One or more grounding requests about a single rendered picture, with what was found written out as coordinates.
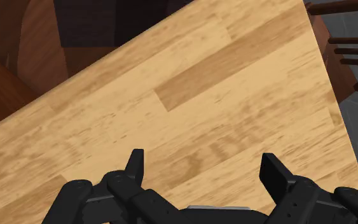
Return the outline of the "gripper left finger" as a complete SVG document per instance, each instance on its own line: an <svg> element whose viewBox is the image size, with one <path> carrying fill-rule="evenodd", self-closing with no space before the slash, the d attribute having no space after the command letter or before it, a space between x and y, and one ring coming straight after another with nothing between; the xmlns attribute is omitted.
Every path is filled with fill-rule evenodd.
<svg viewBox="0 0 358 224"><path fill-rule="evenodd" d="M180 210L141 187L143 175L144 150L134 149L125 169L106 173L99 184L64 184L41 224L186 224Z"/></svg>

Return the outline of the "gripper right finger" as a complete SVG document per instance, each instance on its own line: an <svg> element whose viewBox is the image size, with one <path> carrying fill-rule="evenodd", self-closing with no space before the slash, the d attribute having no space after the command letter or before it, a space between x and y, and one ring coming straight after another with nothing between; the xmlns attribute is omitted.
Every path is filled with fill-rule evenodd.
<svg viewBox="0 0 358 224"><path fill-rule="evenodd" d="M275 203L264 224L358 224L358 190L329 193L297 176L273 154L263 153L259 178Z"/></svg>

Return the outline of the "light wooden table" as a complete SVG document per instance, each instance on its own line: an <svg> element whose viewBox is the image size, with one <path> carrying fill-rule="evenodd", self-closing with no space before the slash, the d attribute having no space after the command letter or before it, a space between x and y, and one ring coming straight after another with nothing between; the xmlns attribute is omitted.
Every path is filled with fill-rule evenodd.
<svg viewBox="0 0 358 224"><path fill-rule="evenodd" d="M303 0L194 0L0 122L0 224L144 150L173 205L271 212L261 155L333 191L358 165Z"/></svg>

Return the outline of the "dark wooden spindle chair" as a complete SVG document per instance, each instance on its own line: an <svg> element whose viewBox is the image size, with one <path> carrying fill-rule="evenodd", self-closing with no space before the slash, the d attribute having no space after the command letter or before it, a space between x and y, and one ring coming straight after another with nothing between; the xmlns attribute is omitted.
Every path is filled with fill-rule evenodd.
<svg viewBox="0 0 358 224"><path fill-rule="evenodd" d="M338 45L358 45L358 37L332 37L322 21L322 15L358 11L358 0L341 0L330 3L306 3L305 8L326 67L337 102L358 92L358 81L350 65L358 66L358 59L344 55L358 55L358 48L340 48Z"/></svg>

